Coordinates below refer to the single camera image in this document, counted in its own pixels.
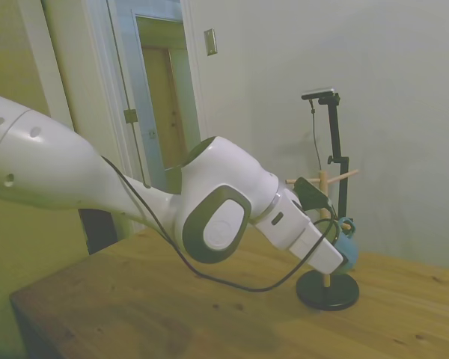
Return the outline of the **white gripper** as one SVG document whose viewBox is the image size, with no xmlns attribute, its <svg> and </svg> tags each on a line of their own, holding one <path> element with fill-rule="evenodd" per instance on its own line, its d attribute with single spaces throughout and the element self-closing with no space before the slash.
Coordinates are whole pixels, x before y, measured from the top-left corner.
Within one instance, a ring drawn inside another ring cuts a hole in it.
<svg viewBox="0 0 449 359">
<path fill-rule="evenodd" d="M 289 251 L 323 274 L 350 265 L 346 254 L 321 238 L 323 231 L 302 211 L 298 197 L 288 188 L 279 188 L 270 206 L 251 223 L 277 249 Z"/>
</svg>

